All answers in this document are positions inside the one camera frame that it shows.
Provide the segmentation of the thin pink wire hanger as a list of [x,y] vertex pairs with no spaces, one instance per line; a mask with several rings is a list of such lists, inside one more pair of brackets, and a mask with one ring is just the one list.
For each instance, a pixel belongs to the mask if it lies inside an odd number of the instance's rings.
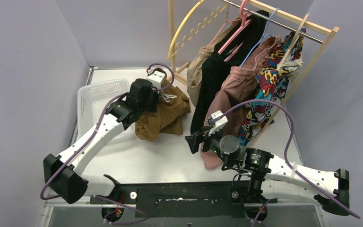
[[223,33],[225,33],[224,27],[225,27],[226,24],[228,24],[228,23],[232,23],[233,24],[234,22],[240,22],[241,21],[241,19],[239,17],[236,17],[233,20],[229,20],[228,19],[229,6],[230,6],[230,2],[228,1],[227,2],[227,11],[226,11],[225,22],[223,23],[223,25],[221,26],[221,28],[219,29],[219,31],[217,32],[217,34],[215,35],[215,37],[206,46],[206,48],[205,48],[206,51],[212,51],[214,49],[214,46],[225,37],[225,35]]

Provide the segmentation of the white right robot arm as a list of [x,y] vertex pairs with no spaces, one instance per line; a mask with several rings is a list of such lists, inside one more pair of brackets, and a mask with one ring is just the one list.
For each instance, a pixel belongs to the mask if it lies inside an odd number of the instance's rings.
[[287,162],[270,152],[241,146],[235,136],[223,136],[222,130],[210,133],[204,127],[185,136],[190,151],[213,151],[221,160],[221,169],[250,176],[247,197],[254,203],[272,199],[312,202],[324,211],[349,216],[349,172],[344,169],[321,171]]

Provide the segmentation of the yellow wire hanger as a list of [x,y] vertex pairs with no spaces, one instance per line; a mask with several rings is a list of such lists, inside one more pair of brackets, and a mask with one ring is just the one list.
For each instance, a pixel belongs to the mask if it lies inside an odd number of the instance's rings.
[[166,57],[176,58],[177,53],[219,15],[226,12],[227,3],[221,0],[183,0],[189,7],[181,19],[176,21],[176,1],[168,0],[170,44]]

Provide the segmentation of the brown shorts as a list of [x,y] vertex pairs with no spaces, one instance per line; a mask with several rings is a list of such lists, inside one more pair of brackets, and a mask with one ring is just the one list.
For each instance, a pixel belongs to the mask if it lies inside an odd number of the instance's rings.
[[157,111],[145,112],[135,122],[135,134],[141,140],[154,141],[160,133],[183,134],[182,117],[190,112],[190,100],[179,87],[159,92]]

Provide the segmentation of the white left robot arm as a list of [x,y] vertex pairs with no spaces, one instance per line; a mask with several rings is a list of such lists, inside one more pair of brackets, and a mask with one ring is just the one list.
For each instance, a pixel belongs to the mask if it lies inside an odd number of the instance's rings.
[[112,139],[126,131],[143,113],[156,111],[160,88],[147,79],[136,79],[129,92],[110,100],[98,122],[79,140],[58,155],[49,154],[44,158],[43,190],[50,187],[55,192],[53,198],[60,197],[68,204],[94,195],[117,201],[121,189],[113,177],[86,175],[84,170]]

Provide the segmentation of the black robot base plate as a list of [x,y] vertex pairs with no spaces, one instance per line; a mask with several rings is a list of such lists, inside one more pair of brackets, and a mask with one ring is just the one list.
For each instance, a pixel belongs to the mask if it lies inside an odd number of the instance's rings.
[[90,197],[94,205],[109,205],[114,201],[134,205],[150,218],[257,218],[264,221],[268,208],[262,209],[264,198],[248,194],[248,180],[195,183],[121,184],[106,197]]

